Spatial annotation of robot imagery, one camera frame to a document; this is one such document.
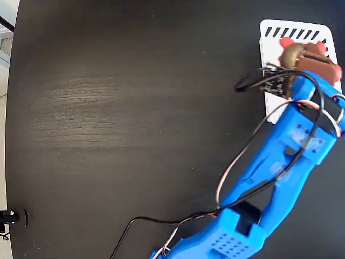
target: blue 3d-printed part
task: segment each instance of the blue 3d-printed part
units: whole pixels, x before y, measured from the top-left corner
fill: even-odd
[[[320,84],[325,95],[338,93],[321,77],[309,73]],[[294,100],[309,99],[314,85],[298,77],[293,85]],[[345,107],[345,101],[338,100]],[[339,122],[342,130],[345,119]],[[298,151],[309,136],[314,123],[304,117],[296,104],[290,104],[274,126],[263,147],[222,201],[222,207],[235,202],[246,191],[274,179],[294,158],[288,149]],[[238,231],[241,215],[232,209],[223,210],[203,231],[181,239],[166,257],[159,259],[244,259],[259,251],[265,239],[292,210],[312,169],[319,165],[334,146],[336,136],[318,128],[300,159],[274,185],[269,204],[261,214],[258,224],[252,224],[248,233]]]

